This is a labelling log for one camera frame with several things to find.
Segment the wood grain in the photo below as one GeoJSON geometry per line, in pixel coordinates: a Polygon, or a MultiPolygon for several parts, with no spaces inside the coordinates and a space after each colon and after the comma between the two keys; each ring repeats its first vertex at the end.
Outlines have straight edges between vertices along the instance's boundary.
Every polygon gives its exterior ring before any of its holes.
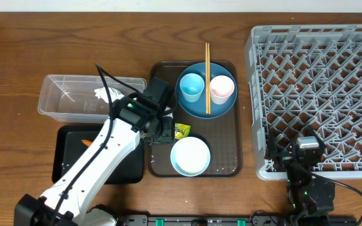
{"type": "MultiPolygon", "coordinates": [[[[286,182],[261,181],[255,174],[243,46],[256,25],[350,23],[362,23],[362,14],[0,13],[0,225],[12,225],[14,206],[25,193],[38,196],[52,185],[63,124],[37,112],[46,75],[97,75],[99,62],[114,75],[148,79],[156,62],[203,60],[205,42],[213,60],[229,60],[238,71],[241,172],[226,179],[166,180],[145,170],[137,184],[103,186],[93,205],[162,215],[286,212],[286,182]]],[[[345,182],[362,191],[362,180],[345,182]]],[[[361,197],[340,187],[334,203],[334,215],[358,218],[362,212],[361,197]]]]}

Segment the pink cup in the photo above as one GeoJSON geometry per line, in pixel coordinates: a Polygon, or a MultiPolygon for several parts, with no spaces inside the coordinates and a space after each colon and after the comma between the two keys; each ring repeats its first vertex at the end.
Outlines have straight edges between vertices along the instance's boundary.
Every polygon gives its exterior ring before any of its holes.
{"type": "Polygon", "coordinates": [[[215,104],[224,104],[234,92],[234,82],[231,78],[219,75],[211,81],[211,99],[215,104]]]}

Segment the dish rack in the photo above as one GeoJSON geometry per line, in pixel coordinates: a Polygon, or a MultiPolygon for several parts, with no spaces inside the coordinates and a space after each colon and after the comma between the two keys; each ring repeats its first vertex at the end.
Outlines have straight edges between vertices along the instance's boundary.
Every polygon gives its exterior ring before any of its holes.
{"type": "Polygon", "coordinates": [[[264,157],[269,130],[282,151],[311,125],[327,146],[312,171],[362,178],[362,24],[256,26],[244,53],[258,177],[287,179],[264,157]]]}

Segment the yellow packet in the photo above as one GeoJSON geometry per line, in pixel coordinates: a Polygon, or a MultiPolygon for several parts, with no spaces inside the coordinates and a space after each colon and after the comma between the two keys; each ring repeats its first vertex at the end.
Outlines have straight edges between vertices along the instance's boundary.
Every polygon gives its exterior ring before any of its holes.
{"type": "Polygon", "coordinates": [[[182,139],[189,135],[189,131],[191,130],[191,126],[184,125],[181,123],[175,124],[175,138],[182,139]]]}

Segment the wooden chopstick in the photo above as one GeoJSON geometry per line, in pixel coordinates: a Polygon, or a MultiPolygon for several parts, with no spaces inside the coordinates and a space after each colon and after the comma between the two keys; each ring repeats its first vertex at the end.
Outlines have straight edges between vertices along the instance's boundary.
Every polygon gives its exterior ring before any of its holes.
{"type": "Polygon", "coordinates": [[[211,49],[210,49],[210,45],[207,44],[207,77],[208,77],[208,82],[207,82],[207,94],[209,96],[209,114],[212,113],[212,99],[211,99],[211,49]]]}
{"type": "Polygon", "coordinates": [[[209,113],[209,101],[210,101],[210,97],[209,97],[209,94],[208,94],[208,91],[210,92],[209,90],[209,83],[208,83],[208,43],[205,44],[205,93],[206,93],[206,114],[209,113]]]}

